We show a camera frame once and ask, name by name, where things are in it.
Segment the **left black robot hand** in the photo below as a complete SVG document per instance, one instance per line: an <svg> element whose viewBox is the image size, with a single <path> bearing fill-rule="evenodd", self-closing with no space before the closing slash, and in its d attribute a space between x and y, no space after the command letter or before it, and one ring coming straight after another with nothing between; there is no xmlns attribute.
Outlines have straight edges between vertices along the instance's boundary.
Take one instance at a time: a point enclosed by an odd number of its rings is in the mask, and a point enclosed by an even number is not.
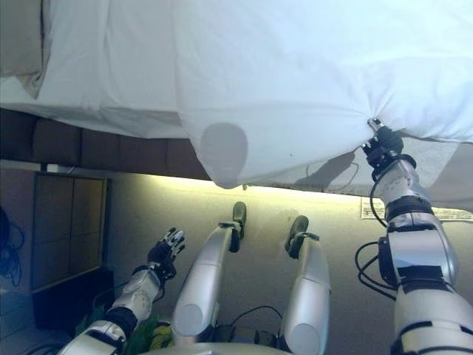
<svg viewBox="0 0 473 355"><path fill-rule="evenodd" d="M149 251L147 263L161 283L174 278L176 275L174 261L177 255L186 247L184 240L184 232L172 227Z"/></svg>

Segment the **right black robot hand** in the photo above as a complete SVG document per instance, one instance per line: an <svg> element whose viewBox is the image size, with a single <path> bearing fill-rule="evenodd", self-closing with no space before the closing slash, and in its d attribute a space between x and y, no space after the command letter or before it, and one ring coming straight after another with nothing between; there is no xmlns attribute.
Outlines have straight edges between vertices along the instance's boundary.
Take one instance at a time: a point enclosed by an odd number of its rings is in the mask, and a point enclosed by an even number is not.
<svg viewBox="0 0 473 355"><path fill-rule="evenodd" d="M385 126L378 118L370 118L367 124L372 129L373 136L361 148L374 170L383 169L394 161L396 155L402 153L403 141L398 133Z"/></svg>

